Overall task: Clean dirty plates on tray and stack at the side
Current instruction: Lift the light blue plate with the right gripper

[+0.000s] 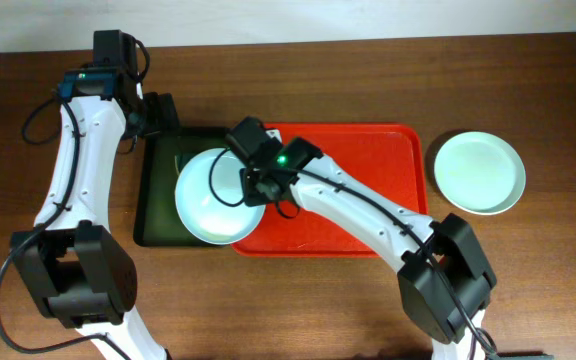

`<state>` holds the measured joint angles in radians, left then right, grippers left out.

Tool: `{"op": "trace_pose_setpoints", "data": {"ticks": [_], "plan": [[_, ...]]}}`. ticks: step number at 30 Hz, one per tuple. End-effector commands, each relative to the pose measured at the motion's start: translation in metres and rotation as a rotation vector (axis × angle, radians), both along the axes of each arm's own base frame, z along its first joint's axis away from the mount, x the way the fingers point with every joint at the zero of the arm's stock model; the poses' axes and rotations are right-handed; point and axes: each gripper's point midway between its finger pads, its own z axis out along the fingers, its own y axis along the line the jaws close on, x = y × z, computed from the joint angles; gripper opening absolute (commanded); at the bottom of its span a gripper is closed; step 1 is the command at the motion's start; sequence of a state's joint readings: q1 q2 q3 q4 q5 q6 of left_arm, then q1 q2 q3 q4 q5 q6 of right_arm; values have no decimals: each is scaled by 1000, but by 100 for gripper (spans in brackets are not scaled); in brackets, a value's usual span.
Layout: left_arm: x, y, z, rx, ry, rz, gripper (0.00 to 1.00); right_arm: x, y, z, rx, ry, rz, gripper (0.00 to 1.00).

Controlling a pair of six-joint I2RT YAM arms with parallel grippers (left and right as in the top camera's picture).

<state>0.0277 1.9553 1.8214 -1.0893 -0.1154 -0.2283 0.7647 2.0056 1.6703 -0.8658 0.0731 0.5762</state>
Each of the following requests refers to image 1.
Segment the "light blue plate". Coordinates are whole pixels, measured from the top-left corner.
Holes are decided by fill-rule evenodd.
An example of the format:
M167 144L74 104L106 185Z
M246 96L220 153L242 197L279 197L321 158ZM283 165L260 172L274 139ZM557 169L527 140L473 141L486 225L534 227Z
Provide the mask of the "light blue plate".
M179 175L175 206L186 229L199 240L229 245L250 235L265 207L242 202L239 171L244 164L229 150L213 148L195 155Z

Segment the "light green plate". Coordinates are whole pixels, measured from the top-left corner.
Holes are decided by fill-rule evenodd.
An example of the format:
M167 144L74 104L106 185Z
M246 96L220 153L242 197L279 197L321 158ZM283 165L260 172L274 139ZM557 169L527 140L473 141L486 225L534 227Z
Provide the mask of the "light green plate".
M518 152L502 138L468 131L449 138L433 161L435 182L457 208L492 216L512 208L527 183Z

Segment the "yellow green sponge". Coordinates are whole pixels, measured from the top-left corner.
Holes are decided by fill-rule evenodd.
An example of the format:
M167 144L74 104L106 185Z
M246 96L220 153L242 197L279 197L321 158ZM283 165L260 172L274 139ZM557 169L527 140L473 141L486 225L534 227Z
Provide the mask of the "yellow green sponge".
M194 154L182 153L175 156L174 165L176 174L180 175L187 163L194 157Z

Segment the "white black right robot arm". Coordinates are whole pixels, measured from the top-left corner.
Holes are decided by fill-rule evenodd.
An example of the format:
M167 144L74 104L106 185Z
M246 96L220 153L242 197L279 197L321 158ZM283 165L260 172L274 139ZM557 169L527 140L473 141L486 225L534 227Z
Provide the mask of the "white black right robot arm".
M395 272L402 307L432 340L435 359L496 359L482 320L497 279L472 227L449 214L437 222L398 205L296 137L288 144L247 117L225 138L243 163L248 206L287 200L336 224Z

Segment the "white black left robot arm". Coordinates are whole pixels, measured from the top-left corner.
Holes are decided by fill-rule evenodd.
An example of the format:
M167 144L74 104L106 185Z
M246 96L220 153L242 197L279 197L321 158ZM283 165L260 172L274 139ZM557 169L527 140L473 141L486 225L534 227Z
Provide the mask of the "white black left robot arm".
M29 231L13 233L15 267L40 314L92 342L107 359L167 359L137 308L137 270L109 230L108 201L121 141L178 128L169 94L144 93L143 43L120 30L93 37L90 63L54 94L61 130L48 194Z

